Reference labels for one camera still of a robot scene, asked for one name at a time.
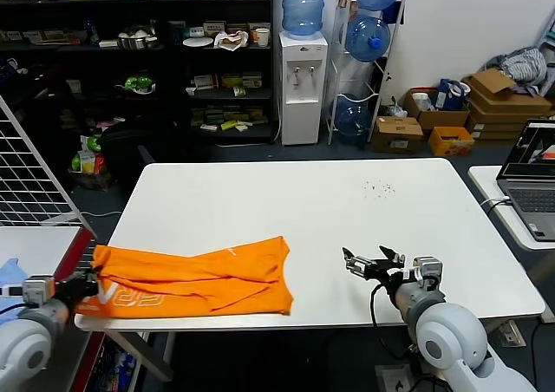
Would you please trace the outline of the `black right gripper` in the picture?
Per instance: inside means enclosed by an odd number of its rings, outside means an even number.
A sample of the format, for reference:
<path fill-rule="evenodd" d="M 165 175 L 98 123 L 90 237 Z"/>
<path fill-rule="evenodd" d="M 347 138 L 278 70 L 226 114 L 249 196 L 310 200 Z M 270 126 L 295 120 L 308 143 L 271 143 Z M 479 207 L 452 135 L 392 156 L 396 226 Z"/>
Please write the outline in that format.
<path fill-rule="evenodd" d="M 354 255 L 348 248 L 343 247 L 343 259 L 346 270 L 351 274 L 362 276 L 366 281 L 376 280 L 385 287 L 394 287 L 403 281 L 405 256 L 380 245 L 379 249 L 385 259 L 366 259 Z"/>

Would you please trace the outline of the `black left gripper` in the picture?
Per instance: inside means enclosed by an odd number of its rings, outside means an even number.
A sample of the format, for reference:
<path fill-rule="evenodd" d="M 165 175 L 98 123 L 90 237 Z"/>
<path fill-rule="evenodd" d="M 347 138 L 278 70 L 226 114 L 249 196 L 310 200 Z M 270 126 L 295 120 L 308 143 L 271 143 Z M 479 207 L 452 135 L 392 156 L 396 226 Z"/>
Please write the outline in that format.
<path fill-rule="evenodd" d="M 102 299 L 103 288 L 98 283 L 101 268 L 89 268 L 84 278 L 72 278 L 57 285 L 54 299 L 63 303 L 69 313 L 74 313 L 76 306 L 84 299 Z"/>

